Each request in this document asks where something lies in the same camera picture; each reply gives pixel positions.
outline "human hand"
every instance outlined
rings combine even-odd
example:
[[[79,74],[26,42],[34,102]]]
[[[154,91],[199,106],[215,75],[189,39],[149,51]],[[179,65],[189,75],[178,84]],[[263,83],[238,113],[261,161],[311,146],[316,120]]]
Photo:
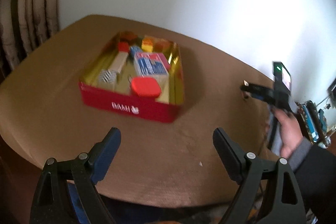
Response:
[[[289,158],[303,140],[300,125],[293,113],[287,115],[278,108],[272,108],[271,111],[281,124],[280,131],[283,147],[281,148],[280,156]]]

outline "white wall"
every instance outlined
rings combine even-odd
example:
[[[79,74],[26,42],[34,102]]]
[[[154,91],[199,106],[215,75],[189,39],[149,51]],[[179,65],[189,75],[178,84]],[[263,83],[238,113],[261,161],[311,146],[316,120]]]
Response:
[[[92,13],[197,38],[270,78],[280,60],[300,102],[322,100],[336,76],[336,0],[59,0],[62,28]],[[326,114],[336,122],[335,109]]]

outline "black sleeve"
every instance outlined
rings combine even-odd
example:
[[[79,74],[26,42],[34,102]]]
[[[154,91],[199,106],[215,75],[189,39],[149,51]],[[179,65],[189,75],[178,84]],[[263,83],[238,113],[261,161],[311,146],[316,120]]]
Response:
[[[336,157],[317,145],[295,171],[303,201],[319,224],[336,223]]]

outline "gray sleeve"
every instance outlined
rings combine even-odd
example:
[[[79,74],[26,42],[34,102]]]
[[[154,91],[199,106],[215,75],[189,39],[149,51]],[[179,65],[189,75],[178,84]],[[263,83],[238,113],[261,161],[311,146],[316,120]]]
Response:
[[[294,150],[290,156],[288,162],[292,170],[295,172],[296,169],[301,165],[303,160],[306,158],[312,144],[306,138],[303,138],[299,146]]]

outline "electronic equipment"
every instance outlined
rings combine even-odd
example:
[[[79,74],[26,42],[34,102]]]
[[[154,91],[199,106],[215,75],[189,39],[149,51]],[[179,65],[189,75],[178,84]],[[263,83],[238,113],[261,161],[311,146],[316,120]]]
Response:
[[[287,113],[296,113],[297,105],[290,97],[292,79],[288,70],[281,62],[273,62],[273,75],[273,89],[244,81],[244,85],[241,86],[241,90],[247,97],[251,96],[255,99],[268,103],[268,105],[270,105],[269,110],[271,106],[275,106],[283,109]],[[268,149],[277,156],[280,156],[280,150],[282,147],[280,124],[271,111],[269,114],[269,120],[270,130],[268,132]]]

